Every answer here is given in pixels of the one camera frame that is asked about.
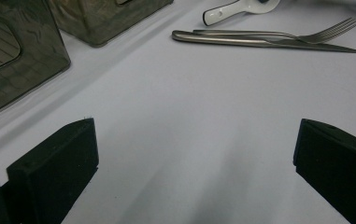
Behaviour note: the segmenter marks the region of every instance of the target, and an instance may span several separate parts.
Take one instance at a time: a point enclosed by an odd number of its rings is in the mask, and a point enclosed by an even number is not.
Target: silver fork
[[[308,44],[320,44],[336,38],[356,26],[356,19],[349,18],[340,23],[318,32],[313,35],[290,35],[281,32],[267,31],[229,31],[229,30],[193,30],[194,33],[203,35],[268,35],[283,36],[291,39],[300,40]]]

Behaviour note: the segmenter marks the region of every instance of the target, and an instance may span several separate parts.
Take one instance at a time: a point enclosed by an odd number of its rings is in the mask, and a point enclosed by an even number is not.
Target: cutlery
[[[308,44],[302,41],[291,39],[267,40],[263,38],[256,38],[253,36],[242,37],[228,35],[201,35],[178,30],[172,32],[172,38],[177,41],[205,44],[233,45],[258,48],[314,49],[356,53],[356,49],[349,49],[328,44]]]
[[[356,26],[356,19],[349,18],[340,23],[320,31],[313,35],[290,35],[281,32],[267,31],[232,31],[232,30],[193,30],[197,34],[204,35],[263,35],[263,36],[283,36],[291,39],[300,40],[308,44],[320,44],[334,39]]]
[[[264,0],[238,0],[222,7],[212,8],[204,12],[204,24],[212,25],[240,12],[250,12],[254,14],[267,13],[276,8],[279,4],[279,0],[268,0],[264,3],[262,2],[264,2]]]

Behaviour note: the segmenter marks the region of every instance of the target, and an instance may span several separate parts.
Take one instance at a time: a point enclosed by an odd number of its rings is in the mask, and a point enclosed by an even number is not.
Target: silver knife
[[[197,33],[178,30],[172,32],[172,38],[178,41],[205,44],[234,45],[257,48],[314,49],[356,53],[356,49],[349,49],[329,44],[307,44],[298,40],[290,39],[267,40],[252,36],[201,35]]]

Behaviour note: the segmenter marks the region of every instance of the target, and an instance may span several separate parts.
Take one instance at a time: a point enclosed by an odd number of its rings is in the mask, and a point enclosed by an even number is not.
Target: white tablecloth
[[[356,136],[356,54],[170,37],[205,29],[202,13],[227,3],[175,0],[100,49],[63,34],[70,69],[0,112],[0,184],[25,152],[91,117],[99,170],[65,224],[348,223],[292,156],[301,119]],[[305,35],[348,17],[356,4],[282,0],[209,28]],[[331,43],[356,49],[356,28]]]

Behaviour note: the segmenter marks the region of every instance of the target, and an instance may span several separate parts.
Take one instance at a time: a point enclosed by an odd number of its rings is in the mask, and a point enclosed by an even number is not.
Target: spoon
[[[203,14],[204,24],[212,25],[240,12],[267,13],[276,8],[278,3],[279,0],[238,0],[231,4],[205,11]]]

